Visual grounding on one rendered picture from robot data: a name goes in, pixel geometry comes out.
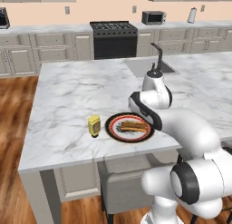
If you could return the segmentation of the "black tap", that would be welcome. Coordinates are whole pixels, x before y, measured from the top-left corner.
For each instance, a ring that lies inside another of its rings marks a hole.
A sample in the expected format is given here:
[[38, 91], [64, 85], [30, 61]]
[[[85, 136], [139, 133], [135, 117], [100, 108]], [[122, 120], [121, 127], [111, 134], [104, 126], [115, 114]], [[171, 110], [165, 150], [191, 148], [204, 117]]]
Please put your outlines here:
[[156, 67], [154, 66], [155, 64], [153, 64], [152, 67], [151, 67], [151, 71], [152, 71], [153, 73], [155, 73], [155, 74], [161, 73], [161, 59], [162, 59], [163, 51], [162, 51], [162, 49], [161, 49], [158, 45], [156, 45], [155, 43], [151, 43], [151, 45], [152, 45], [153, 47], [155, 47], [155, 48], [158, 50], [158, 52], [159, 52], [158, 64], [157, 64]]

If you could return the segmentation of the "hot dog bun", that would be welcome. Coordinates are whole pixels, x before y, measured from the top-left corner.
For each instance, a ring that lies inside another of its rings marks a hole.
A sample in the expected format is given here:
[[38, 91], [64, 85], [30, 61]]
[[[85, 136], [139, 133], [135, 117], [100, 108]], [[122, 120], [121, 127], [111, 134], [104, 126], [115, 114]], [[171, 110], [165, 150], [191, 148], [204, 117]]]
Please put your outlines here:
[[122, 131], [146, 131], [147, 125], [144, 122], [125, 121], [121, 123]]

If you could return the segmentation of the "grey island cupboard panel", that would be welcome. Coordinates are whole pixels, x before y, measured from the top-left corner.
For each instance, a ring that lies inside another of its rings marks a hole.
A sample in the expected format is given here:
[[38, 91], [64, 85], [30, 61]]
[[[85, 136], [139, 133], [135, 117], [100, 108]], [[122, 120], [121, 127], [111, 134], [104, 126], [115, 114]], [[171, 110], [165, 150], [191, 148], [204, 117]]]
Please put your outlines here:
[[101, 194], [96, 163], [55, 169], [53, 172], [61, 202], [80, 200]]

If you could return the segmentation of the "black stove with oven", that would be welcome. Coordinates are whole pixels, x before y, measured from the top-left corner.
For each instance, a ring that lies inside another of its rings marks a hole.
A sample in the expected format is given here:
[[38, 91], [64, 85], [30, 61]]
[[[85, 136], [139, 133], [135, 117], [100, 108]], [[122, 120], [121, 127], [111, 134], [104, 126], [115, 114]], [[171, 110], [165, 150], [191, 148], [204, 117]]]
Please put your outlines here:
[[138, 29], [128, 21], [90, 22], [90, 26], [95, 60], [136, 56]]

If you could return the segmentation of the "grey base cupboard run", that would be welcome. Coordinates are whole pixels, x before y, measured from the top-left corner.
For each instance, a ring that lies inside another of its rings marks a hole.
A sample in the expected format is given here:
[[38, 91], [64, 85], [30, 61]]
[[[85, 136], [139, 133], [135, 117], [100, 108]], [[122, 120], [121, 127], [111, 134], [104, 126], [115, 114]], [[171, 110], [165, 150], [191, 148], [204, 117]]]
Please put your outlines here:
[[0, 35], [0, 78], [38, 75], [43, 63], [91, 59], [92, 33]]
[[164, 54], [232, 51], [232, 25], [139, 30], [137, 56], [157, 55], [152, 43], [157, 44]]

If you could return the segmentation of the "white paper towel roll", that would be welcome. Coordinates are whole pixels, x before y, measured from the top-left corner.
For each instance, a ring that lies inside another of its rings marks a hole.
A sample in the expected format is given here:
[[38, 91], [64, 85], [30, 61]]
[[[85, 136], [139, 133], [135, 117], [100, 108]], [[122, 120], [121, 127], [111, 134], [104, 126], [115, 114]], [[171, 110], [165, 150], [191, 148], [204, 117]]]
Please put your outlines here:
[[189, 15], [188, 15], [188, 23], [190, 23], [190, 24], [195, 23], [196, 12], [197, 12], [196, 7], [191, 8]]

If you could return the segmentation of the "grey upholstered stool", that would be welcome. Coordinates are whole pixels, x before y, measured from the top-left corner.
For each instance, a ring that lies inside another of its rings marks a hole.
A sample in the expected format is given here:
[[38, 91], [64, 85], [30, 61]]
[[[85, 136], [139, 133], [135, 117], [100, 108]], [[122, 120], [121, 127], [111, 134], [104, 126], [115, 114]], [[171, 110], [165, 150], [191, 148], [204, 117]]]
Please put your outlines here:
[[182, 224], [169, 181], [177, 161], [177, 152], [167, 151], [98, 162], [107, 224], [114, 224], [114, 214], [148, 206], [142, 224]]

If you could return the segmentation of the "grey sink basin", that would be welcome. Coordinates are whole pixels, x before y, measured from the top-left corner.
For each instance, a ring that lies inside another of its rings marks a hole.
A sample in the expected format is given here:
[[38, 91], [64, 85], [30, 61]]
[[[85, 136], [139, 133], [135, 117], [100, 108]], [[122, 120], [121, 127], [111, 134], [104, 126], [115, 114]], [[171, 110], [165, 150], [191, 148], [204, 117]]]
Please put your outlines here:
[[[143, 78], [145, 73], [151, 69], [153, 63], [158, 65], [158, 57], [135, 57], [124, 60], [126, 65], [137, 78]], [[178, 72], [164, 61], [161, 62], [161, 71], [164, 74], [178, 74]]]

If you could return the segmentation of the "black coffee machine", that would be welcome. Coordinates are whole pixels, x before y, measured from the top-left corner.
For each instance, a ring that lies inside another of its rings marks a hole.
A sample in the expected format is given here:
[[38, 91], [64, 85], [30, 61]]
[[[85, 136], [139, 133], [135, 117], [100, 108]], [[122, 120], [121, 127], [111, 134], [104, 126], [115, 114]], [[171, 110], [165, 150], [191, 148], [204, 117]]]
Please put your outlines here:
[[10, 22], [5, 7], [0, 7], [0, 29], [8, 29]]

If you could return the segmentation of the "yellow condiment bottle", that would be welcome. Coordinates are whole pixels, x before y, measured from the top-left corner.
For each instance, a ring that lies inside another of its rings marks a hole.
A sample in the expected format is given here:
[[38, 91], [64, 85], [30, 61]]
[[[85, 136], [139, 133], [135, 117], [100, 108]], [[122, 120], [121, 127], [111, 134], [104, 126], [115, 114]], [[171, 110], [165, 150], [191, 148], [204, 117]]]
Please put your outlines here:
[[92, 115], [88, 119], [89, 133], [93, 138], [96, 138], [101, 130], [101, 120], [99, 115]]

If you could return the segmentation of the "black rimmed round plate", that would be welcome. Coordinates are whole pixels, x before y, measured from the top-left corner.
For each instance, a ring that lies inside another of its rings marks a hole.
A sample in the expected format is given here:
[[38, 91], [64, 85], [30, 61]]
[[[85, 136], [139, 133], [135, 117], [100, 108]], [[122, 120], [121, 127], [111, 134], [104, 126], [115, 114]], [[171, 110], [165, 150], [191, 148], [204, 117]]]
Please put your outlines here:
[[[122, 131], [121, 123], [125, 121], [144, 122], [147, 125], [146, 131]], [[105, 123], [106, 132], [116, 141], [135, 143], [149, 139], [154, 130], [138, 114], [122, 112], [112, 115]]]

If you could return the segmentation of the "grey toaster oven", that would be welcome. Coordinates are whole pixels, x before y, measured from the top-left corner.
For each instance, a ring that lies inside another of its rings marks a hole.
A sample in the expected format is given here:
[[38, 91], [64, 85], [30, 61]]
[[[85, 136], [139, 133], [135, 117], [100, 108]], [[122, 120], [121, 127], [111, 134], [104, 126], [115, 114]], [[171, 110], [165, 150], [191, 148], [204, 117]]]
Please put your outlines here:
[[141, 22], [145, 25], [163, 24], [167, 13], [162, 11], [143, 11]]

